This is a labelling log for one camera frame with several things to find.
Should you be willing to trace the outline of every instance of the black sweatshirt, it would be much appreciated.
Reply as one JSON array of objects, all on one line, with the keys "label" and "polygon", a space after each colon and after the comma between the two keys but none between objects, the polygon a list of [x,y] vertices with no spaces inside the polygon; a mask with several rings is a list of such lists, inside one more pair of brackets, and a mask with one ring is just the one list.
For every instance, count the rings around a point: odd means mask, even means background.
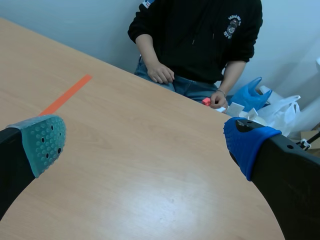
[{"label": "black sweatshirt", "polygon": [[230,61],[249,62],[262,26],[261,0],[155,0],[129,27],[153,38],[160,63],[186,79],[215,83]]}]

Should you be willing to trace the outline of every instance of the small red object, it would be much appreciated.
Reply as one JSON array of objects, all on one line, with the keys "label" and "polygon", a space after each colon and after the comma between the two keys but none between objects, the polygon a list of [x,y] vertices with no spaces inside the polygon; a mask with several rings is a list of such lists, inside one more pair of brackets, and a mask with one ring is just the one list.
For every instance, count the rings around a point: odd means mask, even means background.
[{"label": "small red object", "polygon": [[205,99],[202,100],[202,104],[206,106],[210,106],[211,99],[209,97],[206,97]]}]

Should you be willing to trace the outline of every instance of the white plastic bag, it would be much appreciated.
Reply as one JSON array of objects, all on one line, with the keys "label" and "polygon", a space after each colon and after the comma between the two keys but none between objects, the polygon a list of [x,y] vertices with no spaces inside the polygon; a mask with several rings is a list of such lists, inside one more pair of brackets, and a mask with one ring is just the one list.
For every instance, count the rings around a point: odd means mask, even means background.
[{"label": "white plastic bag", "polygon": [[258,114],[263,118],[269,127],[280,130],[284,136],[288,136],[295,127],[297,115],[300,108],[297,101],[299,95],[290,96],[269,106],[263,107]]}]

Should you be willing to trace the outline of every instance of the bracelet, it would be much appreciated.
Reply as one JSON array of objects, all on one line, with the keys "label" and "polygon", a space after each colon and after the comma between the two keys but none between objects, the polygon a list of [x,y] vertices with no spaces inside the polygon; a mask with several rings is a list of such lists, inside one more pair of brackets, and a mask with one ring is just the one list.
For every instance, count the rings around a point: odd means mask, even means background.
[{"label": "bracelet", "polygon": [[227,96],[226,96],[226,93],[225,93],[224,91],[220,90],[220,89],[218,89],[216,92],[221,92],[221,93],[223,93],[223,95],[224,95],[225,98],[227,97]]}]

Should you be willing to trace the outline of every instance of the sleeve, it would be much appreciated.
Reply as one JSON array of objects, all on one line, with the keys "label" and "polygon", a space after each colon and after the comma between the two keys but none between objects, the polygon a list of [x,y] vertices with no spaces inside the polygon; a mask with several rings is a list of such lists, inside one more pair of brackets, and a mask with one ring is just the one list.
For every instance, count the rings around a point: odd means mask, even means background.
[{"label": "sleeve", "polygon": [[242,34],[233,39],[228,62],[244,61],[248,63],[250,61],[255,54],[255,44],[262,24],[262,4],[259,1],[258,6],[253,10],[250,24]]},{"label": "sleeve", "polygon": [[140,4],[139,11],[135,14],[135,18],[128,30],[128,35],[134,43],[137,37],[142,34],[154,37],[159,32],[158,29],[162,26],[167,12],[168,1],[155,0],[149,8],[144,4]]}]

